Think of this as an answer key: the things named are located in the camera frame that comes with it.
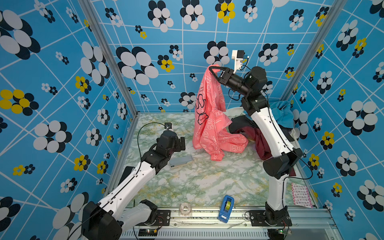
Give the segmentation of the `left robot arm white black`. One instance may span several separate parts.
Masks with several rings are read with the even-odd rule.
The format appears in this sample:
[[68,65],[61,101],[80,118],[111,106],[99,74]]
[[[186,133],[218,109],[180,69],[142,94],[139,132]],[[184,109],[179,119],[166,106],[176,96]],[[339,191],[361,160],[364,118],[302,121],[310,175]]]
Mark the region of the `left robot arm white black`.
[[106,197],[98,203],[89,202],[84,210],[81,234],[88,240],[117,240],[134,226],[156,221],[158,207],[149,200],[142,200],[127,209],[137,193],[163,169],[173,153],[186,149],[184,137],[165,130],[155,144],[143,154],[135,169]]

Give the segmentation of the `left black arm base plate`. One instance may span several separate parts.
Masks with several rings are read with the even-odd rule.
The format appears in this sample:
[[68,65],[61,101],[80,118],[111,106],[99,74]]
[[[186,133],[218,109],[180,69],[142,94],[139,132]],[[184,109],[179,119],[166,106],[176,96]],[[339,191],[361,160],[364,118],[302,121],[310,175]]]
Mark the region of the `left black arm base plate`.
[[156,215],[150,217],[147,222],[140,223],[138,226],[169,226],[171,219],[170,210],[157,210]]

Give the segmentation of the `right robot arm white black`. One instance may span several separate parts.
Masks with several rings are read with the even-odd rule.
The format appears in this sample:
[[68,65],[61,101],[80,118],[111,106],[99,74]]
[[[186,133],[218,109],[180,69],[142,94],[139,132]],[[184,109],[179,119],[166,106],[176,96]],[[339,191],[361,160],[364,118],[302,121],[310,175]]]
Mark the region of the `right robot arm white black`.
[[300,148],[295,148],[284,135],[272,114],[268,100],[262,95],[262,88],[267,83],[265,69],[253,67],[243,78],[230,68],[210,66],[209,71],[217,82],[242,95],[243,109],[259,127],[270,147],[273,157],[263,162],[263,168],[270,177],[265,222],[270,226],[281,222],[290,226],[285,201],[286,180],[303,152]]

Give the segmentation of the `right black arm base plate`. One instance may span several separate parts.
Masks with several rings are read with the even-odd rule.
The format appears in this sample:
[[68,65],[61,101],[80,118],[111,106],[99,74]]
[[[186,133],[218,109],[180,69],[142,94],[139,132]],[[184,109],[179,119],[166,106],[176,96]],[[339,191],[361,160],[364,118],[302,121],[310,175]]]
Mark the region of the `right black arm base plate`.
[[292,220],[289,213],[280,211],[252,210],[249,211],[250,222],[253,227],[291,227]]

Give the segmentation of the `pink printed cloth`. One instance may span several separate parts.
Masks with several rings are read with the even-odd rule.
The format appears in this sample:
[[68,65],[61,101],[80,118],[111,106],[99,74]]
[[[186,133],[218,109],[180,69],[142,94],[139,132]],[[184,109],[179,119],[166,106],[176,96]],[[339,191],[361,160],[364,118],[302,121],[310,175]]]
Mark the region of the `pink printed cloth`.
[[227,127],[232,121],[225,115],[225,97],[221,84],[206,70],[195,101],[193,147],[205,150],[212,161],[221,161],[225,151],[242,153],[248,139],[241,134],[231,134]]

